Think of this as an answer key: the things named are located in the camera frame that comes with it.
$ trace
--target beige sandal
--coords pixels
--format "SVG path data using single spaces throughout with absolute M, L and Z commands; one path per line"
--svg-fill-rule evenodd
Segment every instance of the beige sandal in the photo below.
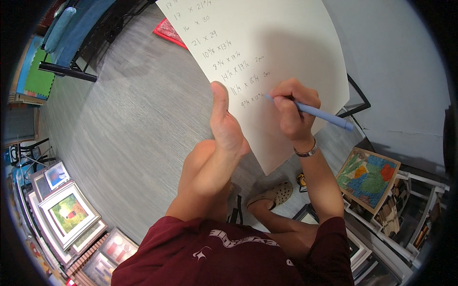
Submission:
M 287 201 L 293 194 L 293 184 L 291 182 L 284 182 L 276 185 L 270 190 L 265 191 L 262 194 L 257 195 L 246 203 L 246 207 L 259 200 L 271 200 L 273 205 L 269 210 L 273 210 L 274 207 L 281 205 Z

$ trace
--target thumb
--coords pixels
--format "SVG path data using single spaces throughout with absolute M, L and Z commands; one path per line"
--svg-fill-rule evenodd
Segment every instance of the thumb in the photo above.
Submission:
M 226 87 L 219 81 L 210 83 L 213 92 L 212 116 L 224 118 L 229 108 L 229 96 Z
M 281 112 L 283 122 L 290 126 L 297 126 L 301 124 L 299 112 L 297 111 L 296 104 L 286 99 L 283 96 L 277 96 L 273 99 L 275 106 Z

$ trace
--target hand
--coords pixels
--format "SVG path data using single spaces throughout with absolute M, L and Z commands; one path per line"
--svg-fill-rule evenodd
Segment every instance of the hand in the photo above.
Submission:
M 218 81 L 210 84 L 213 91 L 213 109 L 210 127 L 215 136 L 216 147 L 226 154 L 243 156 L 250 152 L 250 145 L 245 139 L 237 120 L 229 113 L 227 89 Z
M 303 86 L 297 79 L 291 78 L 280 82 L 269 95 L 273 98 L 275 106 L 282 114 L 280 128 L 291 139 L 298 152 L 308 152 L 313 148 L 314 140 L 311 128 L 315 117 L 300 112 L 292 99 L 303 104 L 320 108 L 316 90 Z

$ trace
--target foot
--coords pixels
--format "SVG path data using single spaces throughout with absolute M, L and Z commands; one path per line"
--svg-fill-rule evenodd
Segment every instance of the foot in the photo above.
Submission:
M 290 197 L 291 194 L 293 193 L 293 184 L 290 182 L 284 182 L 276 185 L 272 189 L 269 189 L 265 191 L 262 194 L 259 194 L 255 196 L 254 198 L 251 198 L 247 203 L 246 203 L 246 208 L 248 210 L 252 209 L 250 208 L 251 205 L 256 204 L 256 206 L 259 206 L 261 208 L 266 207 L 268 210 L 272 210 L 274 207 L 283 204 L 285 201 L 287 201 Z
M 252 215 L 258 210 L 269 210 L 273 206 L 273 201 L 269 199 L 257 200 L 254 203 L 251 203 L 246 209 Z

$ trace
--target left hand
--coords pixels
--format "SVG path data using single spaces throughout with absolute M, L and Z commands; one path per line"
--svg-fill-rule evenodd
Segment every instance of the left hand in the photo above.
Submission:
M 243 136 L 237 120 L 229 113 L 227 89 L 218 81 L 210 84 L 213 91 L 213 109 L 210 127 L 215 136 L 216 147 L 228 155 L 243 156 L 250 152 L 250 145 Z

